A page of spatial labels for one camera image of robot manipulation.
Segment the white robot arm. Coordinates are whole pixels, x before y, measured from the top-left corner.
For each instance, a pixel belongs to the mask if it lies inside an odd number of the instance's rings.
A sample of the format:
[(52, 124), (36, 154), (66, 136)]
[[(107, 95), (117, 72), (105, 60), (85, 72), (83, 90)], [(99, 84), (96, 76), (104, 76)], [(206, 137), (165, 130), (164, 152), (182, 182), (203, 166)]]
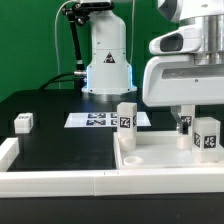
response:
[[(153, 39), (142, 87), (149, 107), (224, 104), (224, 0), (157, 0), (180, 27)], [(111, 11), (91, 16), (92, 61), (83, 92), (99, 98), (134, 91), (125, 24)]]

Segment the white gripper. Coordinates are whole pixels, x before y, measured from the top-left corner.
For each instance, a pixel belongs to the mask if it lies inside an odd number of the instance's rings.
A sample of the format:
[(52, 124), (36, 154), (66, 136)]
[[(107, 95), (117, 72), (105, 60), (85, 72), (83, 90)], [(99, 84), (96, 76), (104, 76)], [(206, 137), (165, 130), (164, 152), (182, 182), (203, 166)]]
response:
[(144, 71), (142, 99), (149, 107), (172, 106), (178, 133), (187, 135), (178, 105), (224, 104), (224, 65), (195, 66), (191, 55), (153, 57)]

